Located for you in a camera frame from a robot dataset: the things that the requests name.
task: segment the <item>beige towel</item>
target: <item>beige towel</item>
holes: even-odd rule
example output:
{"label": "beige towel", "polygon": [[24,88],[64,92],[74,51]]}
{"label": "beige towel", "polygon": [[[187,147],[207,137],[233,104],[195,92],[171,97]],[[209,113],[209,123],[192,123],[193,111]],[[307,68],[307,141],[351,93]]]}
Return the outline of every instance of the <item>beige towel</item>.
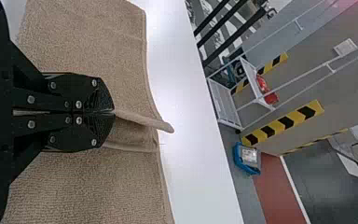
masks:
{"label": "beige towel", "polygon": [[41,71],[101,77],[119,117],[173,133],[149,89],[140,8],[121,0],[29,1],[18,44]]}
{"label": "beige towel", "polygon": [[2,223],[173,223],[158,153],[40,154],[12,183]]}
{"label": "beige towel", "polygon": [[172,224],[156,128],[173,129],[148,86],[145,13],[123,0],[28,0],[18,43],[42,71],[101,77],[122,119],[106,147],[41,153],[10,186],[2,223]]}

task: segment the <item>blue container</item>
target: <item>blue container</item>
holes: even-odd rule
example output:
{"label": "blue container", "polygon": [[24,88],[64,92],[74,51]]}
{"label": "blue container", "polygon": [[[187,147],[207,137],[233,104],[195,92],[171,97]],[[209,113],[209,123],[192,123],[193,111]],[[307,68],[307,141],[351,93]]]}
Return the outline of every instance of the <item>blue container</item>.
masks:
{"label": "blue container", "polygon": [[261,157],[260,151],[249,148],[237,142],[232,148],[234,152],[234,163],[249,175],[260,175]]}

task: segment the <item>blue bin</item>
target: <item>blue bin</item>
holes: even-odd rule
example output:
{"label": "blue bin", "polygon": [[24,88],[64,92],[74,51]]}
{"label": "blue bin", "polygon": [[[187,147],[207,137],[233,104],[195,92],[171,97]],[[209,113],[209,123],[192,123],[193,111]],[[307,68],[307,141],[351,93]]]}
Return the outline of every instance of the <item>blue bin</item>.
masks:
{"label": "blue bin", "polygon": [[[245,161],[242,156],[243,150],[255,150],[256,161]],[[261,174],[261,157],[260,151],[244,146],[242,143],[237,142],[233,147],[234,163],[245,171],[248,175],[260,175]]]}

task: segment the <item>white floor line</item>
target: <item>white floor line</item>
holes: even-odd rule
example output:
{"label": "white floor line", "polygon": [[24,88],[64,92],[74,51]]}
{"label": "white floor line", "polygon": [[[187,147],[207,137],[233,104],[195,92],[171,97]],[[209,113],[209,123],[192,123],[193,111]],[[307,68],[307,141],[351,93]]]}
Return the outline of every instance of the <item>white floor line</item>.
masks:
{"label": "white floor line", "polygon": [[304,204],[301,202],[300,195],[297,192],[295,182],[293,182],[292,176],[289,173],[289,169],[287,169],[286,162],[284,161],[283,156],[280,156],[280,158],[281,158],[281,162],[282,162],[282,165],[283,165],[283,169],[286,172],[287,178],[289,179],[290,185],[292,186],[292,190],[296,195],[298,205],[300,206],[300,209],[301,209],[301,212],[302,212],[302,214],[303,214],[303,216],[305,218],[305,221],[307,222],[307,224],[310,224],[310,218],[308,217],[308,214],[307,214],[307,211],[305,210]]}

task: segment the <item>gray floor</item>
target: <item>gray floor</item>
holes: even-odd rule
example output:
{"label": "gray floor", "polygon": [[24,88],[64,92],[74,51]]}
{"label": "gray floor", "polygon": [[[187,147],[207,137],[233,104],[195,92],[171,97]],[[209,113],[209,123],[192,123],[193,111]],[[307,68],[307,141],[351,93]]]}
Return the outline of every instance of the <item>gray floor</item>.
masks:
{"label": "gray floor", "polygon": [[258,201],[253,179],[234,164],[232,147],[236,142],[240,142],[240,137],[235,134],[234,129],[228,128],[225,125],[219,124],[219,129],[225,146],[229,169],[237,192],[238,202],[240,203],[243,222],[245,224],[265,224],[266,220],[260,201]]}

